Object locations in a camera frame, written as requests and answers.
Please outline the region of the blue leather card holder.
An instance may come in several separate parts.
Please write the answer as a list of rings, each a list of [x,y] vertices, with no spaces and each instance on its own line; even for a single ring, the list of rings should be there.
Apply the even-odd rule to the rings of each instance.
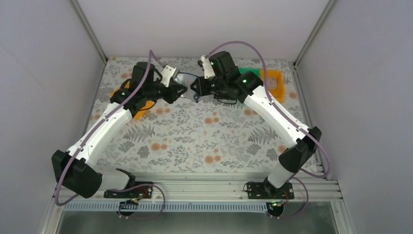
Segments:
[[[187,91],[183,93],[180,97],[189,99],[195,103],[199,102],[200,97],[198,94],[191,89],[191,84],[197,79],[197,75],[187,73],[187,72],[179,72],[175,81],[185,87],[187,87]]]

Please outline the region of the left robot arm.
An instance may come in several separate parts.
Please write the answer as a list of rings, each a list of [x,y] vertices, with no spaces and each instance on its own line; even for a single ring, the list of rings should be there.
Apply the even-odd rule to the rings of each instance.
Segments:
[[[131,77],[113,92],[106,110],[86,134],[66,151],[52,155],[57,186],[55,197],[65,187],[83,198],[98,191],[121,191],[131,186],[133,175],[125,170],[100,173],[96,169],[103,150],[121,128],[162,99],[171,104],[187,91],[174,81],[179,70],[165,65],[158,71],[154,64],[138,62]]]

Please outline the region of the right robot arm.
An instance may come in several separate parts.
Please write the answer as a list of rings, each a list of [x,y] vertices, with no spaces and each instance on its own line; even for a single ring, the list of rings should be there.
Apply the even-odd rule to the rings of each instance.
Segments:
[[[255,73],[241,73],[229,52],[201,56],[198,64],[204,75],[190,86],[196,94],[213,95],[217,100],[236,100],[245,104],[282,138],[286,150],[279,155],[274,171],[264,180],[270,188],[281,188],[315,153],[321,130],[318,127],[310,129],[291,115],[275,100]]]

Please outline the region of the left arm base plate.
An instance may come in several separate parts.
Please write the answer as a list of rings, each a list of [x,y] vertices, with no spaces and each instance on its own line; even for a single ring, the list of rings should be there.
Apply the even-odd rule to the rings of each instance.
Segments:
[[[150,181],[136,181],[133,186],[131,185],[128,188],[133,189],[126,192],[106,190],[103,196],[112,199],[149,199],[152,196],[153,183]]]

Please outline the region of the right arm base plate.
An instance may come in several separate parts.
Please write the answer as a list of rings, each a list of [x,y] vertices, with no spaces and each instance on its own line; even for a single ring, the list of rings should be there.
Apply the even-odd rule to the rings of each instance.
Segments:
[[[248,199],[294,199],[294,190],[291,183],[287,182],[280,188],[275,188],[271,184],[264,182],[249,181],[243,186],[243,191],[247,193]]]

